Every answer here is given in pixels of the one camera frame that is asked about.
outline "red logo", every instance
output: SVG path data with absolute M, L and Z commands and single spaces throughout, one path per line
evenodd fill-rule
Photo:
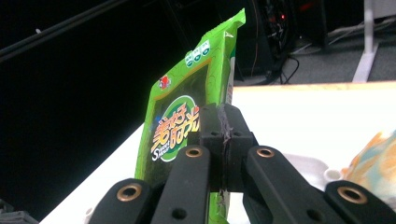
M 165 75 L 162 78 L 160 78 L 160 88 L 161 90 L 165 90 L 171 85 L 171 79 Z

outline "green snack bag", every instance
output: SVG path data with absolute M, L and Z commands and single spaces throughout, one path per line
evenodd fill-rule
M 151 186 L 163 183 L 177 152 L 187 145 L 189 132 L 199 130 L 200 106 L 230 103 L 237 28 L 245 10 L 207 32 L 151 88 L 135 178 Z M 227 193 L 211 193 L 209 223 L 227 223 Z

